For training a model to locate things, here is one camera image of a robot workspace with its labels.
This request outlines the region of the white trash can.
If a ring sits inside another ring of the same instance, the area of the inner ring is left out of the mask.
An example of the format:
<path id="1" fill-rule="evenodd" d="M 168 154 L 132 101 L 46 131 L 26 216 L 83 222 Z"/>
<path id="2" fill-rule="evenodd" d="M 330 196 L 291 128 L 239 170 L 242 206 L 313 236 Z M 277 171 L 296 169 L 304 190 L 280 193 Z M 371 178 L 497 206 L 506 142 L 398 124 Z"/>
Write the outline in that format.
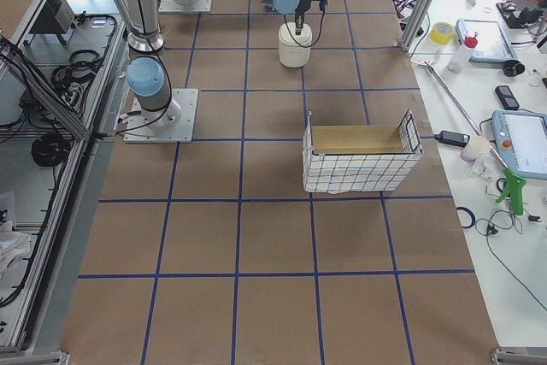
<path id="1" fill-rule="evenodd" d="M 310 56 L 309 46 L 313 35 L 311 27 L 303 24 L 302 31 L 296 34 L 294 22 L 283 23 L 279 27 L 279 60 L 288 68 L 300 68 L 307 64 Z"/>

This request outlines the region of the yellow tape roll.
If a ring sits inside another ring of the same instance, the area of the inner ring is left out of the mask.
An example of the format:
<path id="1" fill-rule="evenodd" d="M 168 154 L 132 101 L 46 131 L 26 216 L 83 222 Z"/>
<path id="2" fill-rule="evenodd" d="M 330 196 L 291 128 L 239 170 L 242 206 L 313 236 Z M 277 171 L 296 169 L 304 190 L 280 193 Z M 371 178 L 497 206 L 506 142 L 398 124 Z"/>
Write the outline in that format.
<path id="1" fill-rule="evenodd" d="M 455 35 L 455 28 L 448 22 L 437 22 L 433 25 L 429 38 L 440 45 L 448 44 Z"/>

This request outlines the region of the checkered cloth lined box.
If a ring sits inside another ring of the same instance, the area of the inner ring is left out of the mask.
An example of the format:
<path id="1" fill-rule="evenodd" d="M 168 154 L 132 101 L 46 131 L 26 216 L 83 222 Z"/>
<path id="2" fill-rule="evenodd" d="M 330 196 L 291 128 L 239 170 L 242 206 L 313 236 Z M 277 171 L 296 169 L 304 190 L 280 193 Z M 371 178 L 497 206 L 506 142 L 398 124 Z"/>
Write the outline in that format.
<path id="1" fill-rule="evenodd" d="M 310 193 L 394 191 L 423 156 L 414 114 L 396 126 L 322 126 L 308 112 L 303 189 Z"/>

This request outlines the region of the clear bottle red cap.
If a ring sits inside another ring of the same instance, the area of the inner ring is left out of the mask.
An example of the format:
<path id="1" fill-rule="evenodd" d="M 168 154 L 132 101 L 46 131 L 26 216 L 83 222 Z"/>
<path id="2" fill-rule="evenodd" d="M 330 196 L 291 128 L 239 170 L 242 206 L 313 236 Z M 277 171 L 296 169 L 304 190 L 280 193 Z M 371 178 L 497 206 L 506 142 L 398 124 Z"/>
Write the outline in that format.
<path id="1" fill-rule="evenodd" d="M 478 45 L 478 33 L 466 32 L 461 45 L 450 58 L 447 69 L 453 74 L 459 74 L 469 62 L 476 46 Z"/>

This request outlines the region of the teach pendant far back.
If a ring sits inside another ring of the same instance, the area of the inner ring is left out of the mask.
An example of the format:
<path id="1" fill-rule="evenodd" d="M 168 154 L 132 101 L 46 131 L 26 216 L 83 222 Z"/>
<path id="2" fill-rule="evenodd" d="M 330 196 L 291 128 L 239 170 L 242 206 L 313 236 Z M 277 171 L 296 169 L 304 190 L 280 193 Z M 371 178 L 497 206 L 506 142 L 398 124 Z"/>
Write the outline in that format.
<path id="1" fill-rule="evenodd" d="M 456 22 L 456 33 L 460 41 L 467 35 L 477 35 L 478 45 L 470 57 L 471 62 L 504 63 L 517 59 L 515 50 L 498 21 L 459 19 Z"/>

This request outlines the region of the teach pendant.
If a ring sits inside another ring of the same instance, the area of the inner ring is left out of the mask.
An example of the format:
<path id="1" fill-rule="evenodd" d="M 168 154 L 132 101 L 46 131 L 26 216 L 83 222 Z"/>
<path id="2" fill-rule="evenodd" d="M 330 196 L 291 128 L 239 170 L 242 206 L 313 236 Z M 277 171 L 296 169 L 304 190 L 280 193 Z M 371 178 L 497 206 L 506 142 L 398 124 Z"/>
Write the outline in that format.
<path id="1" fill-rule="evenodd" d="M 515 174 L 546 180 L 546 114 L 496 110 L 491 126 L 497 152 Z"/>
<path id="2" fill-rule="evenodd" d="M 456 22 L 456 33 L 460 41 L 467 35 L 477 35 L 478 45 L 470 57 L 471 62 L 504 63 L 517 59 L 515 50 L 498 21 L 459 19 Z"/>

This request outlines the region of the black small adapter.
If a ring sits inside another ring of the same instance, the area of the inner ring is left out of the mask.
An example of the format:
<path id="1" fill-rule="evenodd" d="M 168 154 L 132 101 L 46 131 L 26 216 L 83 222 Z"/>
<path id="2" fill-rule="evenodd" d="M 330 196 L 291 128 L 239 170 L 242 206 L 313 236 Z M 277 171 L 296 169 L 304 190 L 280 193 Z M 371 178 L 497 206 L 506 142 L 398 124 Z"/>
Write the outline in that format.
<path id="1" fill-rule="evenodd" d="M 441 144 L 463 148 L 468 144 L 470 136 L 460 132 L 442 130 L 435 134 L 434 138 Z"/>

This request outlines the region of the black phone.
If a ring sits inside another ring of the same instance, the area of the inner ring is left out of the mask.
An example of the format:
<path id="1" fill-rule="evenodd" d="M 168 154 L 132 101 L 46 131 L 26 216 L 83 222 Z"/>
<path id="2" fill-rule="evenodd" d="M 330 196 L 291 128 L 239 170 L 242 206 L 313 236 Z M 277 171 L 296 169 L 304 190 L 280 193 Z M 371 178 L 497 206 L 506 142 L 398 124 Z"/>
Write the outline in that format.
<path id="1" fill-rule="evenodd" d="M 516 111 L 520 105 L 515 95 L 507 85 L 499 85 L 495 88 L 495 94 L 505 110 Z"/>

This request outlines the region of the paper cup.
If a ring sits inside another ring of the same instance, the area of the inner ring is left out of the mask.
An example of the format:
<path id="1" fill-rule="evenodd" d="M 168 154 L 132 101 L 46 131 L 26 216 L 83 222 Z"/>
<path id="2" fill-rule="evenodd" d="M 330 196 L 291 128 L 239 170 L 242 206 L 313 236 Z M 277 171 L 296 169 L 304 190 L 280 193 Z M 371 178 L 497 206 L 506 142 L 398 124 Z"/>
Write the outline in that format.
<path id="1" fill-rule="evenodd" d="M 491 150 L 490 142 L 482 136 L 472 136 L 462 149 L 460 158 L 464 162 L 474 162 Z"/>

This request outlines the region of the grey electrical box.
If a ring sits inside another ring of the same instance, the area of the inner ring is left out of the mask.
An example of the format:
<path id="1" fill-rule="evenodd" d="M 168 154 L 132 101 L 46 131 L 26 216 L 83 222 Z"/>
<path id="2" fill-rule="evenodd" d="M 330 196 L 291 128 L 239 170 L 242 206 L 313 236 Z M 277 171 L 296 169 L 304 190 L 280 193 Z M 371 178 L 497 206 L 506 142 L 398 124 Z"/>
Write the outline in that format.
<path id="1" fill-rule="evenodd" d="M 55 35 L 60 44 L 67 44 L 74 32 L 75 14 L 67 0 L 46 0 L 34 21 L 25 43 L 38 34 Z"/>

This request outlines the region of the teach pendant near front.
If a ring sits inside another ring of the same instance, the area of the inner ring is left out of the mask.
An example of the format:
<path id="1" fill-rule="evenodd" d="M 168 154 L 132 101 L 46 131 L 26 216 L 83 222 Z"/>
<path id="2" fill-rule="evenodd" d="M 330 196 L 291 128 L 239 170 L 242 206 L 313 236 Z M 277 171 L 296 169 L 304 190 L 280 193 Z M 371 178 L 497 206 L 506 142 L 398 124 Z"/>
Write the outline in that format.
<path id="1" fill-rule="evenodd" d="M 546 180 L 546 114 L 496 110 L 491 126 L 497 152 L 515 174 Z"/>

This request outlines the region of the green handled reach grabber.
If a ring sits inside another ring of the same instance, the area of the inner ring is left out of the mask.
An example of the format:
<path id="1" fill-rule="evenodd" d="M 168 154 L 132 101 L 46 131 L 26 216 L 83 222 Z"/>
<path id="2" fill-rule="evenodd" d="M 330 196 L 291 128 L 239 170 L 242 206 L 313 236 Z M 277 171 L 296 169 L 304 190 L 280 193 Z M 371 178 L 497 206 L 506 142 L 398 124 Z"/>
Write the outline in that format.
<path id="1" fill-rule="evenodd" d="M 435 67 L 428 61 L 417 62 L 417 65 L 425 68 L 429 72 L 429 74 L 441 85 L 443 90 L 450 97 L 454 105 L 463 115 L 468 125 L 473 129 L 475 134 L 477 136 L 480 136 L 481 138 L 485 138 L 485 135 L 481 131 L 479 125 L 475 123 L 475 121 L 471 118 L 469 113 L 464 109 L 464 107 L 458 101 L 456 96 L 453 94 L 452 90 L 448 87 L 448 85 L 444 82 L 442 77 L 438 74 Z M 501 194 L 497 198 L 496 202 L 501 203 L 503 200 L 509 200 L 509 210 L 515 215 L 523 215 L 524 214 L 523 188 L 526 185 L 526 179 L 518 176 L 507 165 L 507 163 L 502 159 L 502 157 L 499 155 L 497 150 L 492 146 L 489 140 L 486 140 L 486 143 L 488 145 L 488 149 L 491 155 L 501 165 L 503 169 L 504 179 L 505 179 L 505 186 Z"/>

